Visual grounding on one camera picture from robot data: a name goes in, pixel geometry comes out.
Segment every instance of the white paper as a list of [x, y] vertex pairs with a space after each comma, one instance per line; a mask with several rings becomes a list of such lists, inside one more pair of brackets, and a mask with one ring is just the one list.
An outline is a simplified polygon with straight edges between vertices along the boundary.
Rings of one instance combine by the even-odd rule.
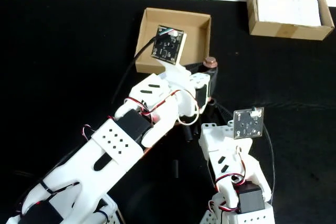
[[317, 0], [257, 0], [259, 21], [321, 26]]

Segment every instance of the circuit board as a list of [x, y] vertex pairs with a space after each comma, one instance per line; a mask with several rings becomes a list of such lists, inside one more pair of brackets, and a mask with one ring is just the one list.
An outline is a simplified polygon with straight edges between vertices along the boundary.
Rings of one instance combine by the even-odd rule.
[[175, 65], [179, 61], [184, 32], [175, 28], [158, 26], [156, 34], [164, 33], [168, 29], [172, 31], [154, 43], [152, 57]]
[[234, 139], [259, 137], [263, 134], [264, 108], [236, 110], [234, 120]]

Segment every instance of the cardboard box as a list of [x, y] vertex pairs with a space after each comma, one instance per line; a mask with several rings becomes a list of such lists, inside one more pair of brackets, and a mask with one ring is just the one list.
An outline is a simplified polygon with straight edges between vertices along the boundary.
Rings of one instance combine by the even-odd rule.
[[[138, 52], [163, 25], [187, 33], [180, 60], [181, 65], [202, 62], [209, 56], [211, 16], [208, 14], [146, 8], [140, 26], [136, 52]], [[137, 72], [161, 73], [164, 67], [151, 57], [153, 46], [149, 46], [135, 62]]]
[[251, 35], [323, 40], [334, 29], [326, 0], [317, 0], [321, 26], [303, 26], [277, 22], [261, 22], [258, 18], [257, 0], [247, 0], [248, 26]]

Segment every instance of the black cloth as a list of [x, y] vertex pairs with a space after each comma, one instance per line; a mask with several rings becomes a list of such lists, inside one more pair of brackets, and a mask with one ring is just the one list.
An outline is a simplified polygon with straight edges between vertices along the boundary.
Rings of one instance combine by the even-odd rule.
[[[146, 76], [134, 69], [111, 106], [143, 11], [159, 7], [211, 14], [218, 101], [230, 110], [265, 107], [276, 156], [276, 223], [334, 223], [335, 32], [324, 41], [251, 36], [243, 2], [0, 3], [3, 216], [36, 178], [83, 144], [83, 124], [98, 127]], [[335, 19], [336, 8], [330, 10]], [[213, 191], [197, 142], [187, 144], [181, 132], [169, 133], [110, 191], [128, 223], [199, 223]], [[251, 153], [271, 185], [266, 140], [255, 139]], [[179, 178], [172, 175], [175, 159]], [[176, 222], [175, 213], [182, 213]]]

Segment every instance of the brown knob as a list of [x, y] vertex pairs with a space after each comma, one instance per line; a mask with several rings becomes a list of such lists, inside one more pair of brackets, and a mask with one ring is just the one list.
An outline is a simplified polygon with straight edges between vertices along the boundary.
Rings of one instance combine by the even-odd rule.
[[207, 68], [216, 68], [218, 66], [218, 63], [215, 57], [209, 56], [205, 58], [205, 60], [203, 61], [203, 65]]

